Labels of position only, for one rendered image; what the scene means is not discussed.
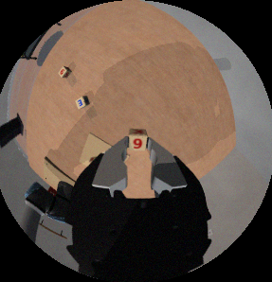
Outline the tan square mat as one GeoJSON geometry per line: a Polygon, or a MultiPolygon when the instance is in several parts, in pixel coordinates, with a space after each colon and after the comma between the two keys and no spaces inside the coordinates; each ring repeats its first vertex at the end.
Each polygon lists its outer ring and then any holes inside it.
{"type": "Polygon", "coordinates": [[[90,160],[91,157],[98,156],[100,153],[104,153],[111,147],[112,145],[101,140],[93,133],[89,133],[82,151],[80,162],[88,166],[89,165],[88,161],[90,160]]]}

